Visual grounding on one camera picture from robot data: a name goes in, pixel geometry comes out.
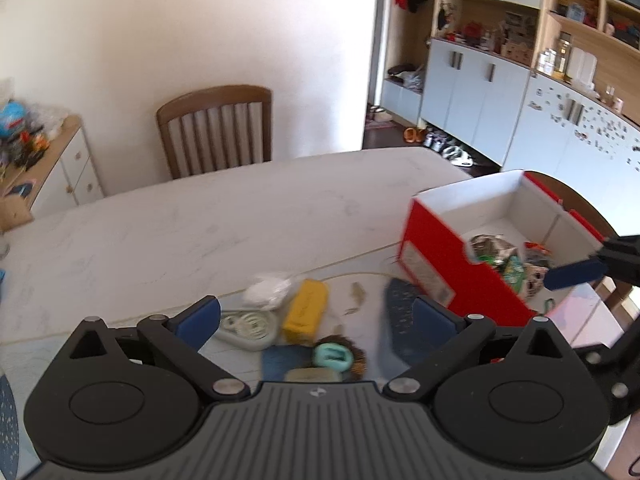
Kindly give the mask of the white wooden sideboard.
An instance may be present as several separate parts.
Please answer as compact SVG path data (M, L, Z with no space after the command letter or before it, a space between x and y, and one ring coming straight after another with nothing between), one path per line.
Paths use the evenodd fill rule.
M103 197L84 125L79 116L68 116L36 162L2 171L1 229L8 232Z

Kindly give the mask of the green pink plush pouch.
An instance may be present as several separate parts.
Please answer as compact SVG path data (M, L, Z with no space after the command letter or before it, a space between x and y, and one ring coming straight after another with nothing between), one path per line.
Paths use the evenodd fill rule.
M480 262L484 262L491 267L516 294L518 294L525 282L526 273L524 264L517 255L512 255L506 260L493 256L481 256Z

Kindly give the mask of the pale green soap bar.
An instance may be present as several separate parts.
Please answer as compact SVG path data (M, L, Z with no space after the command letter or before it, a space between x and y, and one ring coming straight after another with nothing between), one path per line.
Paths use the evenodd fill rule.
M289 370L284 375L285 382L311 382L323 384L324 382L342 382L342 374L327 367L299 367Z

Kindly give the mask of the white crystal plastic bag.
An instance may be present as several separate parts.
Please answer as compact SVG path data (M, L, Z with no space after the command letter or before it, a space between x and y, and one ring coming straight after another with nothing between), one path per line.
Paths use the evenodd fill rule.
M297 274L276 272L256 274L243 292L243 306L250 309L274 311L280 309L296 292Z

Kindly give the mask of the red orange flower charm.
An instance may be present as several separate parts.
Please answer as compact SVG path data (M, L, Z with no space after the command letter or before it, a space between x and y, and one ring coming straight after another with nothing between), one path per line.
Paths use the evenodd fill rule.
M550 250L543 244L526 242L524 244L527 257L550 257Z

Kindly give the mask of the grey gear correction tape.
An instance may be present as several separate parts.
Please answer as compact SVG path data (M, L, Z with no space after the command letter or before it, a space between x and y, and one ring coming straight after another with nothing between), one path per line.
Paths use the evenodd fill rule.
M240 349L261 352L279 336L278 318L269 311L222 311L215 337Z

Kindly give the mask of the yellow small carton box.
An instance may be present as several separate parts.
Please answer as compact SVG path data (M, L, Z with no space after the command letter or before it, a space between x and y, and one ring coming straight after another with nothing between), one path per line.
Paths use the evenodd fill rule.
M329 287L326 284L315 280L303 281L281 326L284 340L288 344L300 346L312 344L316 339L328 301Z

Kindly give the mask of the red shoe box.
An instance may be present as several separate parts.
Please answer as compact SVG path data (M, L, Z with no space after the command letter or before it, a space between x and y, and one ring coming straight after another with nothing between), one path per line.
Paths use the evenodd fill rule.
M601 245L601 235L558 196L526 172L508 171L414 196L398 262L452 313L523 326L578 291L545 288L547 272Z

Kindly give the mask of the pink bunny plush keychain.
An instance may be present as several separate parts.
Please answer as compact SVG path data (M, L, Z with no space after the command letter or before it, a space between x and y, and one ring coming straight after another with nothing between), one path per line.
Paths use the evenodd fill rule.
M544 277L549 269L546 266L536 266L533 263L524 264L525 278L521 289L521 296L528 301L544 288Z

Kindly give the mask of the teal egg pencil sharpener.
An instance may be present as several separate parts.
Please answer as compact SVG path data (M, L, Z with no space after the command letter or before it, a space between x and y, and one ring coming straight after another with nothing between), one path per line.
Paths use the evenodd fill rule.
M316 367L327 367L344 374L352 368L354 355L349 348L337 342L324 342L314 347L312 362Z

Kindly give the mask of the white cabinet wall unit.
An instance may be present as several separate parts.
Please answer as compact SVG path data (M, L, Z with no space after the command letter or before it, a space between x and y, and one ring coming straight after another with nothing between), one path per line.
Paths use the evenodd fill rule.
M639 200L639 0L378 0L375 101L599 208Z

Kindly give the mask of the blue globe toy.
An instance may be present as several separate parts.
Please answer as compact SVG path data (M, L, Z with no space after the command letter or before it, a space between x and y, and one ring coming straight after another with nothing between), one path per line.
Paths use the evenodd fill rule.
M9 139L25 128L26 110L23 104L9 101L0 110L0 138Z

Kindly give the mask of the wooden dining chair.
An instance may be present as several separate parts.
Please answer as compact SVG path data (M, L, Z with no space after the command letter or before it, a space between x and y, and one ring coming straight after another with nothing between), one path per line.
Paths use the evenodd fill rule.
M272 161L270 89L227 84L195 90L155 114L174 180Z

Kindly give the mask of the silver foil snack bag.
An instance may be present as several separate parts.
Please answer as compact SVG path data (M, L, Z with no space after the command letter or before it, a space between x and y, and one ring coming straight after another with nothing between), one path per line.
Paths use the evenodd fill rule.
M470 245L473 255L478 260L481 256L493 256L506 260L518 254L518 248L501 235L477 234L470 239Z

